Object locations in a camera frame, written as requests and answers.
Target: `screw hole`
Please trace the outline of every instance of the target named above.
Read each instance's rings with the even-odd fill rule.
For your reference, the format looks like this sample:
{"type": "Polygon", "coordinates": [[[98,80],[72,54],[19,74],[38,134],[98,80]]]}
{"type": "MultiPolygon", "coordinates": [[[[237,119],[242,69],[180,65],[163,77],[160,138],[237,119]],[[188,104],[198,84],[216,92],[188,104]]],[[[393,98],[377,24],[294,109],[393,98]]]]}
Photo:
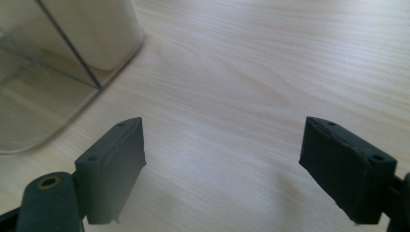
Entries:
{"type": "Polygon", "coordinates": [[[91,157],[88,158],[88,160],[89,161],[95,161],[95,160],[97,160],[97,157],[96,156],[91,156],[91,157]]]}
{"type": "Polygon", "coordinates": [[[48,177],[48,178],[43,179],[42,181],[40,181],[39,184],[37,185],[37,187],[41,190],[50,189],[50,188],[60,184],[60,182],[61,182],[61,179],[58,176],[48,177]]]}
{"type": "Polygon", "coordinates": [[[382,158],[381,156],[379,156],[379,155],[373,155],[372,156],[375,160],[378,160],[378,161],[383,161],[384,160],[384,158],[382,158]]]}

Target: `black plastic part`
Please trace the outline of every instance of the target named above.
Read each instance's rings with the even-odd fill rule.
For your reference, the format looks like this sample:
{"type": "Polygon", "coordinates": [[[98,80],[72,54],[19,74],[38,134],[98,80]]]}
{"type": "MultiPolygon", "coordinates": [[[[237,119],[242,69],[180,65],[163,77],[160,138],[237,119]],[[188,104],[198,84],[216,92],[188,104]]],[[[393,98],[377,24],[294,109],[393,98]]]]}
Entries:
{"type": "Polygon", "coordinates": [[[410,231],[410,173],[388,186],[383,212],[392,220],[388,231],[410,231]]]}
{"type": "Polygon", "coordinates": [[[396,160],[343,127],[307,117],[300,165],[358,224],[377,224],[396,160]]]}
{"type": "Polygon", "coordinates": [[[24,191],[16,231],[82,231],[72,175],[55,172],[31,182],[24,191]]]}
{"type": "Polygon", "coordinates": [[[81,215],[90,224],[116,219],[145,165],[141,118],[114,126],[75,161],[81,215]]]}
{"type": "Polygon", "coordinates": [[[19,211],[20,208],[13,209],[0,216],[0,231],[15,232],[15,226],[17,225],[19,211]]]}

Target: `wooden table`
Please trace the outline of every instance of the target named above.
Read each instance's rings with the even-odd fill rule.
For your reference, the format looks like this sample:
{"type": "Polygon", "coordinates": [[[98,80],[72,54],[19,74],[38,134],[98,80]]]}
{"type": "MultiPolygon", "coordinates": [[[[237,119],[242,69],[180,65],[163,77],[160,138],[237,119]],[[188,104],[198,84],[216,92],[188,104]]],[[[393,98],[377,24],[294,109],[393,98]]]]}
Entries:
{"type": "Polygon", "coordinates": [[[307,116],[410,171],[410,2],[137,0],[138,55],[55,137],[0,157],[0,211],[119,121],[148,165],[120,217],[86,231],[385,231],[356,226],[298,163],[307,116]]]}

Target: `table surface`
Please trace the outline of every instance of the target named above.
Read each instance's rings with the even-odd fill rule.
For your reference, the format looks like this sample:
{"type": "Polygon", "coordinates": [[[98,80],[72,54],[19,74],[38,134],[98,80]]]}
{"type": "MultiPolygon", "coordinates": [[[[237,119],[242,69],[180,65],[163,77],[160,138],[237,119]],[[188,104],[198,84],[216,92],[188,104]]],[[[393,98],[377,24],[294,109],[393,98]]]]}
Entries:
{"type": "Polygon", "coordinates": [[[137,0],[142,49],[55,137],[0,157],[0,211],[116,123],[148,165],[120,224],[86,231],[385,231],[355,225],[298,160],[307,116],[410,171],[410,2],[137,0]]]}

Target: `transparent plastic box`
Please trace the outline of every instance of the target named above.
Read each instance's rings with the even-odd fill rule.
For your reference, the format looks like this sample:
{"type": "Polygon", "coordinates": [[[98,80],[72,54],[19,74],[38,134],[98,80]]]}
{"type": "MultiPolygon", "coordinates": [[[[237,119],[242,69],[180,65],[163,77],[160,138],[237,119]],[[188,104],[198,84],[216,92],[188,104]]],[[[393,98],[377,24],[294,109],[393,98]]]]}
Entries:
{"type": "Polygon", "coordinates": [[[0,154],[57,132],[142,40],[132,0],[1,0],[0,154]]]}

